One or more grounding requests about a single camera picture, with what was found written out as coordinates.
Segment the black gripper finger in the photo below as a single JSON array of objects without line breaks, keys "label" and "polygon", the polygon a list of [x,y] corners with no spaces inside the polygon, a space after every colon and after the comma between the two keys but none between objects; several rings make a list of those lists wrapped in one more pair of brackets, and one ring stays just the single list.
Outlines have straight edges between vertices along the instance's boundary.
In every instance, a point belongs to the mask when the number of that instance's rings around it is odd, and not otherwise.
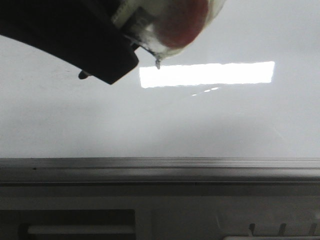
[{"label": "black gripper finger", "polygon": [[138,48],[115,27],[119,0],[2,0],[0,34],[114,84],[139,63]]}]

